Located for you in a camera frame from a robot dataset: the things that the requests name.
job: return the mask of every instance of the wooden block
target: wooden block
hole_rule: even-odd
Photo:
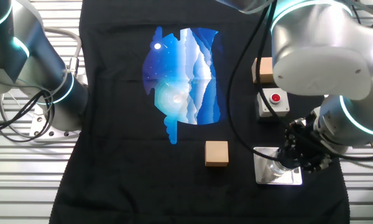
[[[226,167],[228,165],[228,142],[206,141],[206,167]]]
[[[253,66],[251,67],[254,83],[257,83],[256,64],[257,64],[257,59],[254,60]],[[272,57],[261,59],[260,78],[261,78],[261,83],[273,83],[274,82],[274,71],[272,70]]]

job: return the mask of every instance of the fabric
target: fabric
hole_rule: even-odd
[[[301,186],[258,185],[253,154],[231,132],[224,96],[256,23],[256,16],[214,0],[84,0],[80,34],[90,100],[50,223],[349,223],[338,161],[322,172],[303,173]],[[158,38],[158,27],[169,39]],[[280,147],[284,128],[256,122],[251,65],[261,37],[237,72],[232,116],[252,147]],[[174,38],[177,44],[168,46]],[[196,57],[188,61],[188,46],[194,45]],[[163,74],[179,82],[167,82]],[[172,87],[165,94],[161,82]],[[204,93],[198,91],[202,82]],[[171,95],[181,88],[189,93]],[[289,120],[323,100],[288,97]],[[227,167],[205,167],[205,141],[228,141]]]

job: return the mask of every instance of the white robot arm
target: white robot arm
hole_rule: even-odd
[[[0,94],[11,85],[27,85],[23,82],[54,92],[52,126],[62,131],[79,130],[88,89],[69,71],[45,36],[42,18],[29,0],[0,0]],[[30,98],[39,91],[20,89]]]
[[[247,14],[271,2],[217,1]],[[336,154],[349,146],[373,144],[373,29],[355,22],[342,0],[279,0],[270,31],[276,84],[296,95],[330,95],[291,126],[297,132],[305,129],[300,132],[306,139]],[[289,150],[286,156],[296,161],[307,148],[300,147],[297,154]],[[310,169],[326,167],[323,161],[329,159],[324,155],[320,166]]]

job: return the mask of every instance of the metal plate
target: metal plate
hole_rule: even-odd
[[[254,149],[269,156],[276,155],[278,150],[277,147],[255,147]],[[301,185],[303,183],[300,168],[288,172],[280,170],[282,174],[275,173],[274,169],[277,169],[277,166],[274,161],[258,155],[254,155],[254,167],[258,184]]]
[[[39,107],[35,107],[35,114],[43,114],[43,110]],[[29,136],[35,136],[38,132],[40,132],[46,119],[44,116],[33,115],[32,126],[30,127],[30,134]],[[35,140],[35,142],[57,142],[63,141],[67,139],[73,139],[79,137],[80,131],[59,131],[53,127],[51,127],[42,137]]]

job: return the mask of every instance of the red button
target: red button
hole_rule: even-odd
[[[279,94],[272,94],[271,96],[271,103],[277,104],[280,101],[280,95]]]

